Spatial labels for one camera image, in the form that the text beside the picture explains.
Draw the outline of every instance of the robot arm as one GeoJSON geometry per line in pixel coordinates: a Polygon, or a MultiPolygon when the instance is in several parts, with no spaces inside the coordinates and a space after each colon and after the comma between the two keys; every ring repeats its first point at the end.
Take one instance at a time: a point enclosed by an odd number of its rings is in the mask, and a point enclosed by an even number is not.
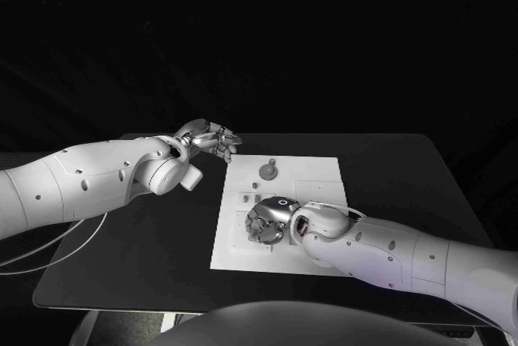
{"type": "Polygon", "coordinates": [[[0,171],[0,239],[98,216],[177,184],[192,190],[203,175],[189,159],[205,151],[229,163],[239,143],[229,130],[199,119],[173,137],[76,145],[0,171]]]}
{"type": "Polygon", "coordinates": [[[339,209],[265,199],[248,213],[249,240],[273,244],[288,231],[319,266],[381,288],[449,300],[518,338],[518,252],[444,240],[387,220],[352,219],[339,209]]]}

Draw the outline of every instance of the small object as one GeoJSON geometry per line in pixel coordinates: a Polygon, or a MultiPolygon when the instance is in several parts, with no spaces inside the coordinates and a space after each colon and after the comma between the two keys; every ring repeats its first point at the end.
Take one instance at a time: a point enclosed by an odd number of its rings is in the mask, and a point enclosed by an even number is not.
{"type": "Polygon", "coordinates": [[[270,159],[268,164],[261,166],[258,170],[258,175],[264,180],[273,180],[277,176],[277,167],[275,167],[275,160],[270,159]]]}

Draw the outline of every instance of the white board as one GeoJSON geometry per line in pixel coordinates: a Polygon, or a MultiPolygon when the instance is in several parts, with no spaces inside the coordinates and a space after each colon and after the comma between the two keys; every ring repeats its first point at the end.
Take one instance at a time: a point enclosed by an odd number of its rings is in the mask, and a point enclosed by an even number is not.
{"type": "Polygon", "coordinates": [[[210,268],[348,277],[333,267],[313,264],[306,253],[290,245],[287,231],[275,245],[267,246],[248,241],[244,222],[255,205],[255,194],[260,195],[260,200],[277,195],[293,198],[300,203],[313,200],[346,206],[337,159],[232,155],[221,198],[210,268]],[[270,159],[275,160],[278,175],[274,180],[265,181],[260,177],[260,167],[270,159]],[[257,189],[252,188],[252,183],[258,184],[257,189]]]}

